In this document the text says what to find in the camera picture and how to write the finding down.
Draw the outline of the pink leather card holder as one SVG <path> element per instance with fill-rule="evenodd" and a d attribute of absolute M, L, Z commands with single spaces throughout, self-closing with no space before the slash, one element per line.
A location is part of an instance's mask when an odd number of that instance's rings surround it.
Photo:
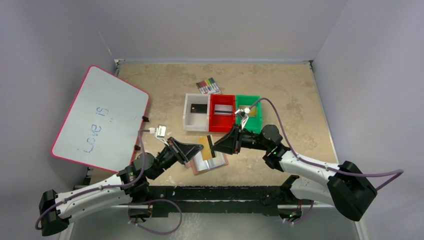
<path fill-rule="evenodd" d="M 198 152 L 189 162 L 184 164 L 184 167 L 191 169 L 192 173 L 197 176 L 228 164 L 227 157 L 223 153 L 218 152 L 214 158 L 203 159 L 203 155 Z"/>

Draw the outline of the orange credit card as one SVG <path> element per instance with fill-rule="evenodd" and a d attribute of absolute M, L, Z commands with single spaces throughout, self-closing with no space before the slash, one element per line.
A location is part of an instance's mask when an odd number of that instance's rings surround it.
<path fill-rule="evenodd" d="M 212 150 L 213 138 L 211 135 L 199 137 L 198 143 L 203 146 L 200 153 L 204 161 L 211 160 L 216 157 L 216 153 Z"/>

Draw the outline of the red plastic bin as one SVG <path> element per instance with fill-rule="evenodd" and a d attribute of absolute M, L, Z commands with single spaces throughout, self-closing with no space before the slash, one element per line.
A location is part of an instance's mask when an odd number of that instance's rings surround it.
<path fill-rule="evenodd" d="M 236 121 L 235 117 L 235 95 L 212 94 L 210 96 L 209 106 L 209 127 L 210 132 L 227 133 Z M 215 115 L 215 105 L 232 105 L 232 115 Z"/>

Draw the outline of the green plastic bin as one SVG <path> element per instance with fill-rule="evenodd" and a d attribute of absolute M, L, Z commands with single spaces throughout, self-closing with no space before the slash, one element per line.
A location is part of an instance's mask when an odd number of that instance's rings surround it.
<path fill-rule="evenodd" d="M 248 105 L 251 106 L 254 102 L 260 99 L 258 95 L 236 95 L 235 96 L 235 109 L 239 109 L 239 105 Z M 262 130 L 263 124 L 263 113 L 261 102 L 258 102 L 256 105 L 257 116 L 249 117 L 245 125 L 245 129 L 259 134 Z"/>

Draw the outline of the white plastic bin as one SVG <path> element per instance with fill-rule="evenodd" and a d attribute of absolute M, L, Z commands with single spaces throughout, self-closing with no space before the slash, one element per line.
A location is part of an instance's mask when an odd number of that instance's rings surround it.
<path fill-rule="evenodd" d="M 191 113 L 191 104 L 207 104 L 207 113 Z M 187 93 L 185 95 L 182 127 L 187 132 L 208 132 L 210 114 L 210 94 Z"/>

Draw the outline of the red framed whiteboard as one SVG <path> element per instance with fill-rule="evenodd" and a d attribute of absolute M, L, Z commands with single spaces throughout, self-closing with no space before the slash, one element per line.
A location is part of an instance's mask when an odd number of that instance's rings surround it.
<path fill-rule="evenodd" d="M 144 90 L 92 65 L 51 147 L 51 155 L 110 172 L 128 166 L 150 101 Z"/>

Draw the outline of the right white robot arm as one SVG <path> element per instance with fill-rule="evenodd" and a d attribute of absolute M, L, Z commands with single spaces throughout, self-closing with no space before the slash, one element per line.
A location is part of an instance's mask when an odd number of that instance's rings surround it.
<path fill-rule="evenodd" d="M 228 155 L 239 154 L 242 148 L 264 151 L 263 160 L 268 167 L 291 174 L 280 187 L 280 196 L 288 204 L 296 200 L 324 203 L 357 222 L 378 194 L 352 162 L 335 164 L 295 156 L 283 144 L 283 137 L 275 125 L 268 124 L 260 133 L 254 133 L 234 124 L 211 147 L 213 151 Z"/>

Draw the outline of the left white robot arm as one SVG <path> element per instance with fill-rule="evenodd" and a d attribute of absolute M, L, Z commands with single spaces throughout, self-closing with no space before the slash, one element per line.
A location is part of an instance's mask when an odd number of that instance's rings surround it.
<path fill-rule="evenodd" d="M 157 155 L 140 146 L 140 155 L 130 165 L 98 183 L 68 192 L 47 190 L 39 202 L 39 217 L 35 229 L 42 236 L 58 234 L 70 223 L 100 210 L 134 201 L 138 205 L 151 203 L 149 180 L 159 177 L 175 163 L 188 163 L 203 145 L 182 143 L 169 137 Z"/>

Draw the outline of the silver credit card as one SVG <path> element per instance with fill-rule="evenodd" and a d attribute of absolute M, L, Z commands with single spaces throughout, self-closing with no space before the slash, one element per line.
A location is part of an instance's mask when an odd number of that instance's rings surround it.
<path fill-rule="evenodd" d="M 226 104 L 215 104 L 213 114 L 221 116 L 231 116 L 233 114 L 233 106 Z"/>

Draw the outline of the gold card in bin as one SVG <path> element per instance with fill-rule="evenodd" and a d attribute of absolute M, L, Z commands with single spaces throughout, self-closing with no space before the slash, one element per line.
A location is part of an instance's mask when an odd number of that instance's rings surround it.
<path fill-rule="evenodd" d="M 246 112 L 245 111 L 245 109 L 248 109 L 250 106 L 249 105 L 239 105 L 238 106 L 238 108 L 240 109 L 240 110 L 243 110 L 244 112 Z M 247 115 L 249 116 L 249 117 L 256 117 L 257 116 L 257 108 L 256 108 L 256 106 L 253 106 L 252 108 L 250 108 L 249 110 L 248 110 L 248 112 L 247 112 Z"/>

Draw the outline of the black credit card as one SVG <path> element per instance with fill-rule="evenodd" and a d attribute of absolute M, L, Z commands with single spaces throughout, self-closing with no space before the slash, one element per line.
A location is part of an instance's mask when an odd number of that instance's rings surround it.
<path fill-rule="evenodd" d="M 206 114 L 208 112 L 208 105 L 202 103 L 192 103 L 190 112 L 193 114 Z"/>

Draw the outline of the pack of coloured markers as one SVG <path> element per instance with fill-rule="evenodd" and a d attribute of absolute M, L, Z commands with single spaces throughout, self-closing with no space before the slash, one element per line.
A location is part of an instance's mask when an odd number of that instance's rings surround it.
<path fill-rule="evenodd" d="M 221 89 L 218 87 L 217 83 L 212 77 L 200 82 L 196 82 L 195 84 L 201 94 L 222 94 Z"/>

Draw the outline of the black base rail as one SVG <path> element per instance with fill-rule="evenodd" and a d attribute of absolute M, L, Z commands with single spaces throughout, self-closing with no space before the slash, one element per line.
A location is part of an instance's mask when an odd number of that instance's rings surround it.
<path fill-rule="evenodd" d="M 170 213 L 261 214 L 298 219 L 309 200 L 298 200 L 281 186 L 150 186 L 133 196 L 145 216 Z"/>

